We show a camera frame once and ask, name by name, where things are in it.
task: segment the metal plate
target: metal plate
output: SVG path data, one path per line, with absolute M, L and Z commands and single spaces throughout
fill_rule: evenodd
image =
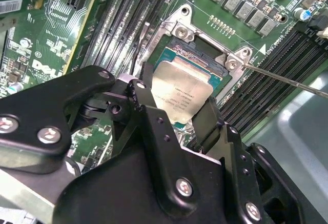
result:
M 166 111 L 172 124 L 186 124 L 212 94 L 210 77 L 179 57 L 160 62 L 152 87 L 157 107 Z

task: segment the metal bracket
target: metal bracket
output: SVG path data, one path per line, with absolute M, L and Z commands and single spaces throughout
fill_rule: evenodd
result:
M 160 24 L 159 29 L 150 40 L 150 43 L 146 47 L 145 52 L 141 56 L 141 62 L 147 61 L 151 56 L 159 41 L 163 35 L 175 36 L 186 43 L 189 43 L 198 36 L 217 48 L 223 55 L 217 57 L 215 60 L 224 66 L 229 72 L 232 80 L 230 80 L 225 87 L 220 91 L 216 97 L 217 101 L 220 101 L 224 96 L 236 85 L 236 83 L 243 76 L 245 68 L 243 64 L 247 64 L 253 54 L 253 50 L 250 47 L 242 47 L 236 52 L 232 52 L 220 42 L 208 36 L 206 33 L 192 25 L 192 8 L 188 4 L 180 6 L 172 15 L 170 15 L 165 21 Z
M 243 67 L 243 64 L 247 64 L 252 58 L 253 50 L 250 47 L 243 47 L 235 52 L 234 55 L 238 58 L 228 55 L 226 59 L 223 59 L 222 56 L 217 57 L 215 60 L 221 64 L 224 64 L 225 67 L 229 70 L 229 75 L 232 79 L 224 86 L 224 88 L 216 96 L 216 101 L 221 101 L 224 96 L 237 84 L 237 82 L 244 75 L 246 68 Z

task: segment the white label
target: white label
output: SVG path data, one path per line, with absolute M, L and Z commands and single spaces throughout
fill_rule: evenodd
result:
M 0 14 L 18 11 L 22 7 L 23 0 L 7 0 L 0 2 Z

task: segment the black plastic arm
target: black plastic arm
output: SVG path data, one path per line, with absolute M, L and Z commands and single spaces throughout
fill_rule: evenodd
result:
M 0 167 L 39 174 L 57 170 L 70 148 L 72 121 L 80 105 L 114 82 L 101 67 L 89 66 L 1 99 L 0 117 L 17 123 L 17 128 L 0 134 Z M 42 142 L 38 132 L 43 128 L 58 132 L 59 140 Z

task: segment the gray surface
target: gray surface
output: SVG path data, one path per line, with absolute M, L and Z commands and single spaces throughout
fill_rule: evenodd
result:
M 328 72 L 313 88 L 328 92 Z M 328 221 L 328 99 L 302 91 L 247 145 L 264 145 Z
M 45 224 L 52 222 L 54 205 L 75 178 L 66 163 L 51 174 L 30 174 L 0 169 L 0 195 Z

